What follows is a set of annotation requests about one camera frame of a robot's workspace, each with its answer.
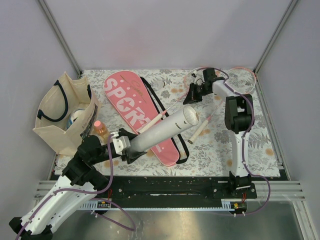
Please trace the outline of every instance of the shiny floor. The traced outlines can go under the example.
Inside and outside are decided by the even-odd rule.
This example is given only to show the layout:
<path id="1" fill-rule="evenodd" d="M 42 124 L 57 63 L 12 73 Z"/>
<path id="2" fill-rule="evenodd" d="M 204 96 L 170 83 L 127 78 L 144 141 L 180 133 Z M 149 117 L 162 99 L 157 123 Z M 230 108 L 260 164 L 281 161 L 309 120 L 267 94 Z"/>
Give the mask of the shiny floor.
<path id="1" fill-rule="evenodd" d="M 250 202 L 254 210 L 259 203 Z M 54 234 L 54 240 L 302 240 L 290 202 L 269 202 L 261 212 L 232 217 L 208 211 L 130 211 L 137 225 L 130 232 L 85 211 L 75 212 Z M 120 211 L 105 216 L 124 225 L 130 222 Z"/>

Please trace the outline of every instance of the gray wall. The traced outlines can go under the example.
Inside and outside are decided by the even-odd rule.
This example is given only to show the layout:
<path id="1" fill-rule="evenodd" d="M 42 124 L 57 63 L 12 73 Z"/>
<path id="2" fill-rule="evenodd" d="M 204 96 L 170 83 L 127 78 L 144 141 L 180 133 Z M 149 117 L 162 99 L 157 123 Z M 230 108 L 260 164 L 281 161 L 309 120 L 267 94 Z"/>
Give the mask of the gray wall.
<path id="1" fill-rule="evenodd" d="M 14 239 L 8 223 L 30 210 L 54 155 L 32 132 L 37 108 L 64 71 L 76 73 L 35 0 L 2 0 L 0 23 L 0 238 Z"/>
<path id="2" fill-rule="evenodd" d="M 302 183 L 320 232 L 320 1 L 300 1 L 260 82 L 294 180 Z"/>
<path id="3" fill-rule="evenodd" d="M 47 0 L 83 69 L 253 68 L 290 0 Z"/>

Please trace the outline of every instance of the floral pattern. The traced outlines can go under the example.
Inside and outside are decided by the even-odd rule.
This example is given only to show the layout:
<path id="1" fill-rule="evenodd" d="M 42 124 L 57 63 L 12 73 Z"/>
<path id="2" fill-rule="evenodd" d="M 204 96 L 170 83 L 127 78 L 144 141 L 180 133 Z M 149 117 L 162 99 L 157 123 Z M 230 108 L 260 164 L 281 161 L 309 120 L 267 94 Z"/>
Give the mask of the floral pattern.
<path id="1" fill-rule="evenodd" d="M 98 119 L 104 122 L 109 131 L 124 128 L 131 131 L 126 122 L 110 104 L 103 91 L 105 79 L 119 70 L 85 70 L 84 75 L 88 77 L 90 85 L 95 91 L 102 107 L 98 113 Z M 132 70 L 139 76 L 144 77 L 152 86 L 160 86 L 154 89 L 165 107 L 169 107 L 187 89 L 183 78 L 189 70 L 162 69 L 162 70 Z M 237 91 L 245 93 L 253 87 L 253 76 L 244 69 L 233 69 L 229 71 L 229 84 Z M 192 76 L 186 79 L 187 85 L 193 80 Z M 262 113 L 259 98 L 254 90 L 252 94 L 255 123 L 250 131 L 248 149 L 248 167 L 254 174 L 268 177 L 280 176 L 277 160 L 272 148 L 271 139 L 267 130 L 265 117 Z M 203 97 L 203 101 L 192 104 L 197 111 L 200 121 L 204 121 L 215 110 L 221 99 L 214 94 Z M 183 107 L 182 101 L 175 104 L 168 113 L 171 115 Z M 199 135 L 194 144 L 187 140 L 197 129 L 197 126 L 184 131 L 181 135 L 185 140 L 190 152 L 186 163 L 166 167 L 160 163 L 157 157 L 149 150 L 147 154 L 128 165 L 120 158 L 113 160 L 114 174 L 118 176 L 211 176 L 220 177 L 229 175 L 227 161 L 232 159 L 232 145 L 229 131 L 224 123 L 225 104 L 223 103 L 214 113 L 210 123 Z M 180 150 L 181 158 L 186 157 L 177 137 L 174 138 Z M 69 156 L 59 155 L 56 160 L 55 174 L 62 174 L 66 167 Z M 95 165 L 104 175 L 110 174 L 110 162 L 105 161 Z"/>

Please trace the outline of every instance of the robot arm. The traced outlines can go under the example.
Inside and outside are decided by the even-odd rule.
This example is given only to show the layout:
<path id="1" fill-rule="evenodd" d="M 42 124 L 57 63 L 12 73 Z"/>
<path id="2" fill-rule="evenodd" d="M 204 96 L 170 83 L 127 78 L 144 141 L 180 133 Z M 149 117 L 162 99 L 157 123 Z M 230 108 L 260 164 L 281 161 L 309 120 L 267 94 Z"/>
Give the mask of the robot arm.
<path id="1" fill-rule="evenodd" d="M 122 161 L 130 164 L 144 155 L 147 149 L 198 122 L 196 111 L 191 106 L 185 106 L 142 134 L 136 135 L 121 128 L 112 133 L 111 156 L 121 157 Z M 94 164 L 106 160 L 109 160 L 108 146 L 101 146 L 94 135 L 84 138 L 54 187 L 25 216 L 14 217 L 10 227 L 20 234 L 21 240 L 51 240 L 53 233 L 72 213 L 107 190 L 110 184 L 108 178 L 94 167 Z"/>
<path id="2" fill-rule="evenodd" d="M 202 101 L 202 97 L 214 93 L 225 101 L 224 123 L 229 130 L 232 143 L 232 165 L 229 172 L 228 185 L 231 191 L 247 189 L 251 186 L 251 176 L 243 164 L 248 159 L 248 142 L 250 131 L 243 139 L 244 132 L 249 128 L 252 120 L 252 111 L 248 103 L 225 86 L 225 78 L 217 77 L 214 68 L 207 68 L 203 71 L 204 82 L 201 85 L 191 83 L 189 92 L 183 104 L 192 104 Z M 251 104 L 253 103 L 250 94 L 244 95 Z"/>

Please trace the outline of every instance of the racket handle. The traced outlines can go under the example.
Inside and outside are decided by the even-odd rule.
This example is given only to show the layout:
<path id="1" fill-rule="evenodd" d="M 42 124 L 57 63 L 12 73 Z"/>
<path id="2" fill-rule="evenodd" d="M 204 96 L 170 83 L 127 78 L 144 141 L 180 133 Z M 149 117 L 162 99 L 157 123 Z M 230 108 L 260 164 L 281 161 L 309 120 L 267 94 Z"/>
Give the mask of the racket handle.
<path id="1" fill-rule="evenodd" d="M 192 137 L 189 138 L 188 142 L 190 144 L 194 144 L 194 142 L 196 141 L 197 137 L 203 131 L 203 129 L 205 129 L 205 127 L 208 125 L 208 123 L 209 123 L 208 119 L 203 121 L 203 123 L 200 125 L 200 127 L 198 127 L 198 129 L 194 132 Z"/>
<path id="2" fill-rule="evenodd" d="M 149 128 L 151 128 L 153 125 L 155 125 L 161 118 L 162 113 L 159 113 L 154 119 L 152 119 L 150 122 L 148 122 L 140 131 L 139 133 L 142 134 L 143 132 L 147 131 Z"/>

